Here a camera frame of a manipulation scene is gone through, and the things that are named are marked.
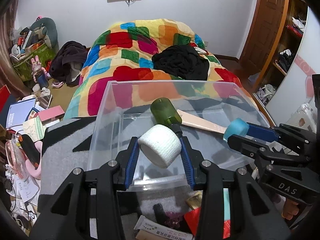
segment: clear plastic container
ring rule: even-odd
[[[209,81],[130,81],[108,82],[98,112],[88,162],[88,170],[97,169],[118,152],[127,149],[132,136],[140,137],[155,120],[150,104],[157,98],[167,97],[176,109],[198,115],[227,127],[240,117],[246,122],[269,127],[239,87],[229,82]],[[231,150],[222,136],[213,132],[181,127],[193,149],[220,168],[236,170],[253,162]],[[167,169],[153,165],[140,151],[133,183],[129,190],[141,191],[187,185],[180,155]]]

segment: multicolored comforter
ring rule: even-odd
[[[65,118],[97,115],[108,81],[181,79],[154,70],[151,58],[169,46],[184,44],[205,49],[203,40],[182,22],[157,19],[113,25],[92,45]],[[238,77],[213,54],[201,56],[210,63],[208,81],[234,82],[242,88]]]

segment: door panel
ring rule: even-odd
[[[265,64],[279,29],[284,0],[260,0],[252,35],[241,59],[250,74],[259,72]]]

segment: roll of white tape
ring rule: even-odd
[[[144,155],[156,166],[168,168],[181,152],[181,143],[168,127],[157,124],[144,133],[138,143]]]

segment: blue tape roll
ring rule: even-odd
[[[223,140],[228,142],[228,138],[233,135],[245,136],[249,130],[249,125],[240,118],[234,119],[227,127],[223,135]]]

